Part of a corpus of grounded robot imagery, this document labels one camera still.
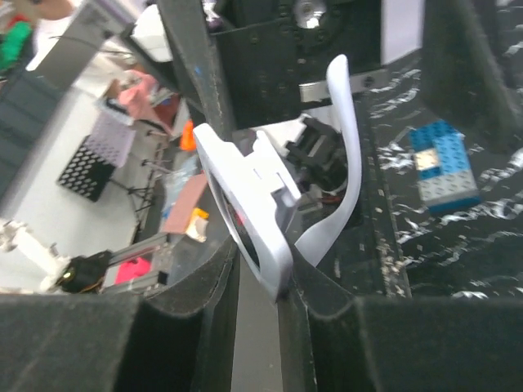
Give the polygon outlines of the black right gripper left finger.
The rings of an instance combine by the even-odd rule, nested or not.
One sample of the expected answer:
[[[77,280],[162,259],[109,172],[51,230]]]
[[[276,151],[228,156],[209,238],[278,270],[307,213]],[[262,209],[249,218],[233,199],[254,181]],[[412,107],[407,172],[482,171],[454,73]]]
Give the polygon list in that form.
[[[2,296],[2,390],[229,390],[238,262],[228,240],[150,296]]]

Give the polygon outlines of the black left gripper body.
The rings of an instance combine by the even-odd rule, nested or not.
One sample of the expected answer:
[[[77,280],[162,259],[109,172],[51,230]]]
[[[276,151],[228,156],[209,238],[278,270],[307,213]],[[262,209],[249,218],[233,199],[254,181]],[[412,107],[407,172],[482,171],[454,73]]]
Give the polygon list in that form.
[[[239,129],[329,104],[326,71],[339,55],[354,93],[388,81],[379,1],[212,1],[208,12]]]

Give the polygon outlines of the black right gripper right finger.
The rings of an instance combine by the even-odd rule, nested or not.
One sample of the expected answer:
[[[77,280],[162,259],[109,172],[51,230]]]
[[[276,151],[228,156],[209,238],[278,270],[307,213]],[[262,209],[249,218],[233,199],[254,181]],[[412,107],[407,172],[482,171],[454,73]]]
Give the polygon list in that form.
[[[504,241],[483,292],[396,299],[352,296],[297,260],[279,303],[287,391],[519,391],[522,250]]]

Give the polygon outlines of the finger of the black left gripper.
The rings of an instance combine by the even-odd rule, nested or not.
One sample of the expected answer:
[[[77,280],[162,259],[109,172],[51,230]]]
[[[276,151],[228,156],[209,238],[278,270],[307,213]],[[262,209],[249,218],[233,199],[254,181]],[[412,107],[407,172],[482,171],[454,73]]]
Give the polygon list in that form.
[[[216,131],[236,129],[216,39],[200,1],[157,2],[172,51],[174,74],[195,125],[209,123]]]
[[[522,141],[522,3],[427,1],[420,94],[485,143]]]

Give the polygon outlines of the white frame sunglasses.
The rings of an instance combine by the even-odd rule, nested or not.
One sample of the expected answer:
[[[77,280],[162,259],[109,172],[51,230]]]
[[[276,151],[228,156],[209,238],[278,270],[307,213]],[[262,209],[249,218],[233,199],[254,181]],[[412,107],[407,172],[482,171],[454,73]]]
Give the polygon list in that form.
[[[320,263],[360,196],[362,156],[346,56],[336,56],[330,62],[326,82],[341,123],[347,190],[335,212],[312,225],[295,243],[287,240],[285,232],[301,193],[268,136],[258,132],[253,151],[244,156],[209,124],[194,129],[199,158],[218,209],[249,268],[273,301],[288,290],[296,261],[312,266]]]

